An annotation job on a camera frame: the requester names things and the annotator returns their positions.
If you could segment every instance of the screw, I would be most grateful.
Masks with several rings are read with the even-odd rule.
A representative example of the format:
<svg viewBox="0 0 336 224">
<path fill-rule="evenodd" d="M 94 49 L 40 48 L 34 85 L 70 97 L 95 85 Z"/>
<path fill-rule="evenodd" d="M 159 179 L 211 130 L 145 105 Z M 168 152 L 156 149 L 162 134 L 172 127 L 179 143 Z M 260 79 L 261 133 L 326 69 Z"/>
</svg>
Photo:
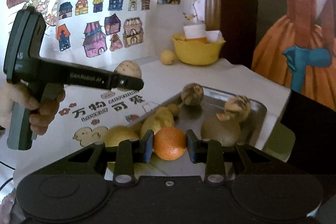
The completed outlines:
<svg viewBox="0 0 336 224">
<path fill-rule="evenodd" d="M 221 175 L 210 175 L 207 180 L 211 183 L 220 183 L 224 180 L 224 178 Z"/>
<path fill-rule="evenodd" d="M 132 177 L 129 175 L 118 175 L 115 178 L 115 181 L 118 183 L 128 183 L 132 180 Z"/>
</svg>

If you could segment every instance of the painting of woman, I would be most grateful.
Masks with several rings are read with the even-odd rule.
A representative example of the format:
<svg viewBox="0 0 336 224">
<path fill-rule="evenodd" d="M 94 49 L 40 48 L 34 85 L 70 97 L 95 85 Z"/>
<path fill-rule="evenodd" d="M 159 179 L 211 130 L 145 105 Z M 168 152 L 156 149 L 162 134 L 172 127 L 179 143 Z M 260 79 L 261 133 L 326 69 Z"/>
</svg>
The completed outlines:
<svg viewBox="0 0 336 224">
<path fill-rule="evenodd" d="M 287 14 L 257 45 L 252 70 L 336 110 L 334 28 L 332 0 L 287 0 Z"/>
</svg>

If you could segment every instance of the yellow basket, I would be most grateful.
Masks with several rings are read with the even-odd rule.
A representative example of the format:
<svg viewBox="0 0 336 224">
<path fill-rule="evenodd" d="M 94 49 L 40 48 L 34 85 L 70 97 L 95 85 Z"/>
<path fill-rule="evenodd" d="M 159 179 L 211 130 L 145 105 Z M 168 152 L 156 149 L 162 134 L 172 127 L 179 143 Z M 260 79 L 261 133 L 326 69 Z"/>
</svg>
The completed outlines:
<svg viewBox="0 0 336 224">
<path fill-rule="evenodd" d="M 175 52 L 179 60 L 190 65 L 205 66 L 215 63 L 225 43 L 208 43 L 200 41 L 185 41 L 184 34 L 174 34 L 172 36 Z"/>
</svg>

